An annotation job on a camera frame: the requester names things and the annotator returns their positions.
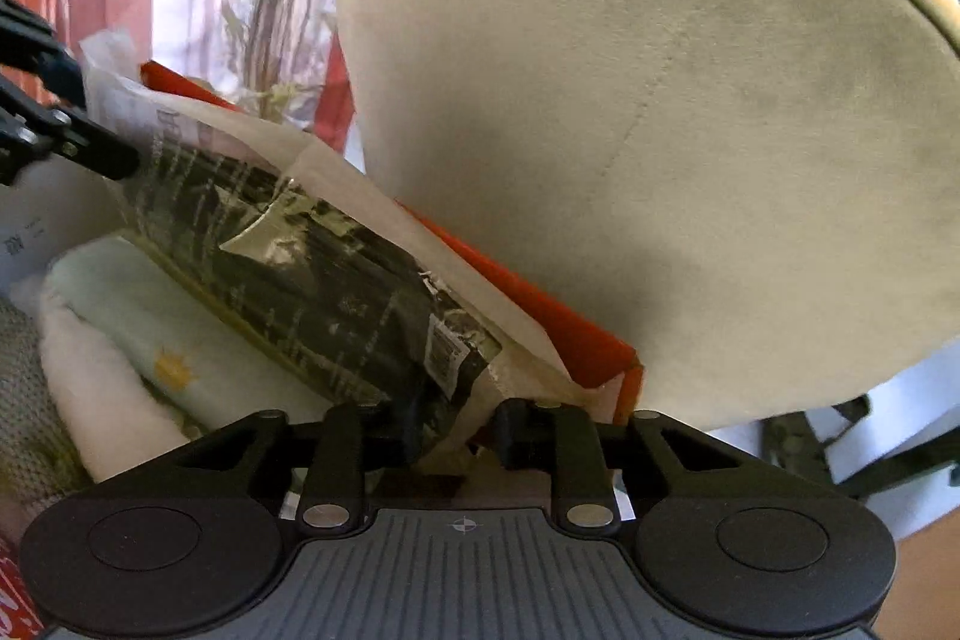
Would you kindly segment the red strawberry print box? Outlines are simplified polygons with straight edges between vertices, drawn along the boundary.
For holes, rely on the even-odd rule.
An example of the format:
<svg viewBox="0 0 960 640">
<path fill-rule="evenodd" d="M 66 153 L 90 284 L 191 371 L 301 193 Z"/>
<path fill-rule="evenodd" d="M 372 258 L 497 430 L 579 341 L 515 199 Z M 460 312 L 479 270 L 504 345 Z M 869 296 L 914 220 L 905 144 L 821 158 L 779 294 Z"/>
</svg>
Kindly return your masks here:
<svg viewBox="0 0 960 640">
<path fill-rule="evenodd" d="M 443 227 L 407 206 L 402 209 L 544 328 L 574 383 L 588 390 L 597 390 L 612 381 L 615 396 L 610 420 L 613 424 L 625 424 L 633 414 L 643 386 L 643 364 L 633 347 L 487 258 Z"/>
</svg>

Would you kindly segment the plastic packaged dark textile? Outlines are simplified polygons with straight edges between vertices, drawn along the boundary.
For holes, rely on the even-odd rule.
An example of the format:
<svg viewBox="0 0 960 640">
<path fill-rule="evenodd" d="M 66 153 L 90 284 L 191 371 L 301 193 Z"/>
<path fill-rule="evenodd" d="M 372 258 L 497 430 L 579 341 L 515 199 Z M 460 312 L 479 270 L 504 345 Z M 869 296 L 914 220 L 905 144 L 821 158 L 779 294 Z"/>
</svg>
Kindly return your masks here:
<svg viewBox="0 0 960 640">
<path fill-rule="evenodd" d="M 143 84 L 121 30 L 82 46 L 94 118 L 137 147 L 132 234 L 202 302 L 335 403 L 394 403 L 433 459 L 457 458 L 512 397 L 610 419 L 544 328 L 301 131 Z"/>
</svg>

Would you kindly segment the light green folded cloth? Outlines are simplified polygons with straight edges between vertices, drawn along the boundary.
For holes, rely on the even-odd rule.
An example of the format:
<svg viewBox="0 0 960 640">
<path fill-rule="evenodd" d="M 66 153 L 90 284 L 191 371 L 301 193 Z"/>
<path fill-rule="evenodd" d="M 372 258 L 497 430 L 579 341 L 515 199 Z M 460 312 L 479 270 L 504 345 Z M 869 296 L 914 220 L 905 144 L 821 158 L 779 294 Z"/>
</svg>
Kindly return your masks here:
<svg viewBox="0 0 960 640">
<path fill-rule="evenodd" d="M 262 411 L 285 412 L 293 424 L 316 422 L 332 408 L 127 238 L 109 235 L 65 253 L 47 282 L 167 401 L 207 429 Z"/>
</svg>

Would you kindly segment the white fluffy cloth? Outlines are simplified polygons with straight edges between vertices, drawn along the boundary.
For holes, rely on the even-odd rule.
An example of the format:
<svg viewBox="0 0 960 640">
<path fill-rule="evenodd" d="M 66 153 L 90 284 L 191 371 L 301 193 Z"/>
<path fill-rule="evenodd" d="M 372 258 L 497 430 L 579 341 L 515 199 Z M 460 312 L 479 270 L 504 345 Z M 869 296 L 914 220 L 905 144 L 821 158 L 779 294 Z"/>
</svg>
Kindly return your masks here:
<svg viewBox="0 0 960 640">
<path fill-rule="evenodd" d="M 60 419 L 89 477 L 107 481 L 189 442 L 109 337 L 47 287 L 37 300 L 39 352 Z"/>
</svg>

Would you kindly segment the grey mesh cloth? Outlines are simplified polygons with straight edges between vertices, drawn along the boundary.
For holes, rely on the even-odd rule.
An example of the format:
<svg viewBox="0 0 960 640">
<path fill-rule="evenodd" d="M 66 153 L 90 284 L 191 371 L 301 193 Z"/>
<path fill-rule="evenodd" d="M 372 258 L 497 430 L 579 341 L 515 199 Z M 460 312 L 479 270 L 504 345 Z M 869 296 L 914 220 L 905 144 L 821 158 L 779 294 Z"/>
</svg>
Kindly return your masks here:
<svg viewBox="0 0 960 640">
<path fill-rule="evenodd" d="M 2 298 L 2 492 L 32 520 L 89 484 L 53 404 L 28 315 Z"/>
</svg>

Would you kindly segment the beige velvet chair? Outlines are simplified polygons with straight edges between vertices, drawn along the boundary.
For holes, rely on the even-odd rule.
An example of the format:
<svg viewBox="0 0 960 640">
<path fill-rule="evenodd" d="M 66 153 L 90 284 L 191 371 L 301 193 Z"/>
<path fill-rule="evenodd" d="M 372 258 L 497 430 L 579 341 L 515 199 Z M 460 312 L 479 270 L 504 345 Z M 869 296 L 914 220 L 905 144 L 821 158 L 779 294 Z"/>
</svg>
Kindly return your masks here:
<svg viewBox="0 0 960 640">
<path fill-rule="evenodd" d="M 382 191 L 714 429 L 958 333 L 957 0 L 337 0 Z"/>
</svg>

